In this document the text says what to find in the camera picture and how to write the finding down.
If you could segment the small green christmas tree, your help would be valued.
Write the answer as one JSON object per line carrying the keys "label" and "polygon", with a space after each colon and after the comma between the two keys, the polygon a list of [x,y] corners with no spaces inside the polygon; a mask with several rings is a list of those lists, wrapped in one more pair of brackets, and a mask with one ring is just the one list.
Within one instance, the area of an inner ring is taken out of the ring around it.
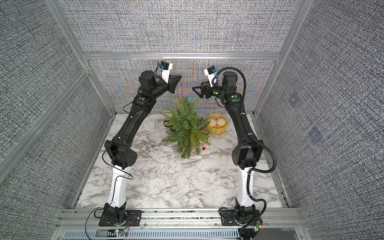
{"label": "small green christmas tree", "polygon": [[198,130],[206,130],[209,122],[197,113],[197,99],[190,101],[188,98],[177,98],[176,108],[168,107],[170,114],[161,112],[161,115],[173,125],[174,132],[168,130],[163,139],[166,144],[173,144],[181,158],[188,159],[192,154],[199,155],[202,147],[195,136]]}

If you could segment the red string lights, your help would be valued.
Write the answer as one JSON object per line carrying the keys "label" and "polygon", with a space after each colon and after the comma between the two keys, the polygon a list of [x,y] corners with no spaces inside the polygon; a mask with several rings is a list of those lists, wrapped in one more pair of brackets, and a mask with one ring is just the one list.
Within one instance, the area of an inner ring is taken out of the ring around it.
{"label": "red string lights", "polygon": [[198,130],[195,134],[198,144],[202,147],[202,150],[204,151],[206,149],[205,145],[208,142],[209,133],[205,130]]}

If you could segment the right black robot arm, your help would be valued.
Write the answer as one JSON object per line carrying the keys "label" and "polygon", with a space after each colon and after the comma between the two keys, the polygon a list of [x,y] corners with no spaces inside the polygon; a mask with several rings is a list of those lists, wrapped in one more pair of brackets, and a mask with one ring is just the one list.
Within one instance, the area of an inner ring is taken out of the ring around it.
{"label": "right black robot arm", "polygon": [[232,159],[238,169],[239,183],[234,216],[237,223],[244,226],[260,213],[247,190],[253,192],[251,181],[254,174],[248,174],[248,171],[257,166],[263,148],[258,146],[257,140],[252,139],[255,135],[245,113],[244,98],[237,91],[237,74],[224,72],[223,83],[219,85],[219,71],[215,67],[204,70],[204,73],[208,81],[201,83],[199,87],[193,87],[193,91],[200,98],[219,98],[236,130],[238,144],[232,151]]}

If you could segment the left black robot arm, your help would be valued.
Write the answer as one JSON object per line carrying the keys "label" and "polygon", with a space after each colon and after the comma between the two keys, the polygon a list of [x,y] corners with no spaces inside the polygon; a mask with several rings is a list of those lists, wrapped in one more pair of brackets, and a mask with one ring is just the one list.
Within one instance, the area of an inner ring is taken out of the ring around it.
{"label": "left black robot arm", "polygon": [[101,220],[122,226],[127,221],[126,189],[127,181],[133,179],[128,170],[135,164],[138,154],[131,149],[132,142],[142,122],[165,92],[175,93],[181,75],[166,75],[162,78],[153,71],[144,71],[139,76],[140,87],[132,101],[129,115],[112,140],[106,140],[105,148],[111,159],[113,180],[111,192],[104,206]]}

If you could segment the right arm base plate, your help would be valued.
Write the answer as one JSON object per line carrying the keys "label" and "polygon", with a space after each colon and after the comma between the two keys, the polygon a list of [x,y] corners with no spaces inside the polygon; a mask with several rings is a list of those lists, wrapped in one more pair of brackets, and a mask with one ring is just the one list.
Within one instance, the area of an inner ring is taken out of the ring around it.
{"label": "right arm base plate", "polygon": [[219,214],[223,226],[244,226],[259,215],[260,211],[255,210],[252,214],[237,213],[234,209],[220,208]]}

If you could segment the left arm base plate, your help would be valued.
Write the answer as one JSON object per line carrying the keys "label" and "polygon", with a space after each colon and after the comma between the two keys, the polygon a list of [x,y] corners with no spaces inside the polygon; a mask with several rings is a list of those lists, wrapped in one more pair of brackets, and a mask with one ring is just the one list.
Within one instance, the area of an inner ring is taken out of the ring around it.
{"label": "left arm base plate", "polygon": [[99,221],[99,227],[138,227],[142,218],[141,210],[125,210],[119,212],[107,213],[103,211]]}

